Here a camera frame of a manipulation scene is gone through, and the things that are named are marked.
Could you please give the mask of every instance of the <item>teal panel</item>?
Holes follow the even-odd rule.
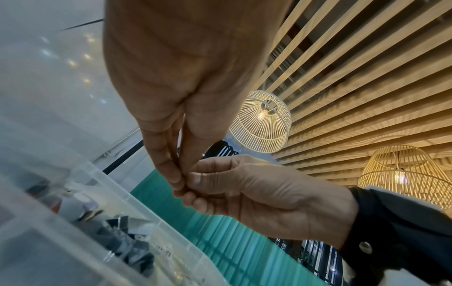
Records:
[[[269,239],[236,220],[185,208],[155,170],[131,194],[201,249],[232,286],[325,285]]]

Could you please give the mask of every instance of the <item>human hand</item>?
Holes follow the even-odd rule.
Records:
[[[184,186],[183,174],[226,135],[262,72],[289,4],[289,0],[105,3],[108,73],[138,122],[156,169],[174,189]]]
[[[345,242],[358,212],[351,192],[247,155],[199,161],[187,176],[183,204],[233,217],[252,230],[284,239]]]

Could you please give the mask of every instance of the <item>rattan lampshade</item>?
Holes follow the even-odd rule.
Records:
[[[452,181],[424,151],[411,146],[379,149],[358,180],[359,187],[381,187],[436,204],[452,206]]]
[[[273,153],[286,144],[291,124],[291,114],[282,100],[271,93],[254,90],[229,130],[247,148]]]

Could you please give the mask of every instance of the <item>black strip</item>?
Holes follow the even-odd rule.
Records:
[[[103,22],[103,21],[104,21],[104,19],[102,18],[102,19],[99,19],[99,20],[94,20],[94,21],[91,21],[91,22],[80,24],[80,25],[77,25],[77,26],[74,26],[74,27],[66,28],[66,29],[63,29],[62,31],[71,30],[73,28],[78,28],[78,27],[82,27],[82,26],[86,26],[86,25],[91,25],[91,24],[95,24],[95,23],[99,23],[99,22]]]
[[[122,163],[124,163],[124,161],[126,161],[127,159],[130,158],[130,156],[132,156],[135,152],[137,152],[141,147],[143,147],[143,141],[141,140],[140,142],[138,142],[134,147],[130,148],[129,151],[127,151],[126,153],[124,153],[121,157],[119,157],[116,161],[114,161],[113,163],[110,164],[110,166],[106,167],[103,172],[105,174],[110,174],[111,172],[113,172],[114,169],[118,168],[119,165],[121,165]]]

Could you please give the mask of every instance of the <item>plastic container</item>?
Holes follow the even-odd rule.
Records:
[[[1,116],[0,133],[3,285],[228,285],[207,256],[92,163]],[[110,216],[152,221],[150,278],[24,192],[43,184],[82,189]]]

